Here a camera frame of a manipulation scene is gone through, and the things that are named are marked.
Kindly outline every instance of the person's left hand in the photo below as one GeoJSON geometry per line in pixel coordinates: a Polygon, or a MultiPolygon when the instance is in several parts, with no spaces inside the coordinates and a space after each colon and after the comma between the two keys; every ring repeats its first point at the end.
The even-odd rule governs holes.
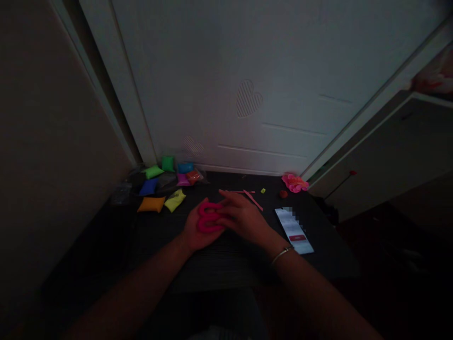
{"type": "Polygon", "coordinates": [[[194,252],[199,249],[203,249],[209,246],[212,242],[219,238],[220,235],[224,232],[225,229],[215,231],[210,234],[204,234],[198,231],[197,222],[199,219],[198,208],[201,204],[207,202],[208,199],[205,198],[202,200],[187,216],[185,222],[184,230],[181,233],[181,237],[184,240],[185,245],[190,249],[191,252],[194,252]]]}

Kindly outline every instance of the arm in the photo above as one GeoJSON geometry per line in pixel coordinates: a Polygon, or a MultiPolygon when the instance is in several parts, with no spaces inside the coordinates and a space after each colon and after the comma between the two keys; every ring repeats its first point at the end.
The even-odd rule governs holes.
{"type": "MultiPolygon", "coordinates": [[[[226,198],[219,213],[234,218],[217,221],[256,243],[270,261],[289,243],[273,230],[245,197],[220,191],[226,198]]],[[[274,263],[275,270],[313,328],[327,339],[382,339],[353,306],[297,252],[290,250],[274,263]]]]}
{"type": "Polygon", "coordinates": [[[208,246],[222,234],[223,230],[212,234],[198,232],[197,210],[198,206],[190,212],[180,235],[102,296],[67,331],[66,339],[132,337],[152,313],[187,259],[194,251],[208,246]]]}

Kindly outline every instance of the red clay ball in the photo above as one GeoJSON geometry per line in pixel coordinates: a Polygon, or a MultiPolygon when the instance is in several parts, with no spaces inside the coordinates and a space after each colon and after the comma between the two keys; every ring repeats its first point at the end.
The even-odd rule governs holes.
{"type": "Polygon", "coordinates": [[[286,190],[280,190],[279,196],[280,198],[287,198],[288,193],[286,192],[286,190]]]}

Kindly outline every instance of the person's right hand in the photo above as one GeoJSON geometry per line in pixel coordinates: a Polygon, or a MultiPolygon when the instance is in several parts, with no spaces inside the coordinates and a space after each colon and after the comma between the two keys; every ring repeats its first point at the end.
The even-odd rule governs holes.
{"type": "Polygon", "coordinates": [[[276,243],[287,242],[266,222],[258,208],[244,196],[229,191],[219,190],[225,197],[221,202],[223,208],[218,209],[218,213],[229,215],[233,220],[221,218],[218,224],[224,225],[234,230],[239,236],[265,248],[276,243]]]}

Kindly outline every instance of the hand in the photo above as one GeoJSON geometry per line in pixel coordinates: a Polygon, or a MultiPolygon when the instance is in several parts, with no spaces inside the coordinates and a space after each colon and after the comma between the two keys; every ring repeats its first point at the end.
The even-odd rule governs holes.
{"type": "Polygon", "coordinates": [[[276,249],[283,249],[288,242],[273,230],[259,212],[258,208],[240,194],[219,190],[225,197],[221,202],[224,205],[218,213],[231,216],[234,220],[221,218],[217,224],[222,224],[234,230],[239,236],[264,248],[269,255],[276,249]]]}
{"type": "Polygon", "coordinates": [[[202,203],[207,202],[208,199],[205,198],[202,200],[187,216],[185,222],[184,230],[181,233],[180,237],[183,244],[189,248],[190,252],[193,253],[199,249],[203,249],[209,246],[212,242],[219,238],[220,235],[224,232],[225,229],[215,231],[210,234],[204,234],[198,231],[197,222],[199,219],[198,208],[202,203]]]}

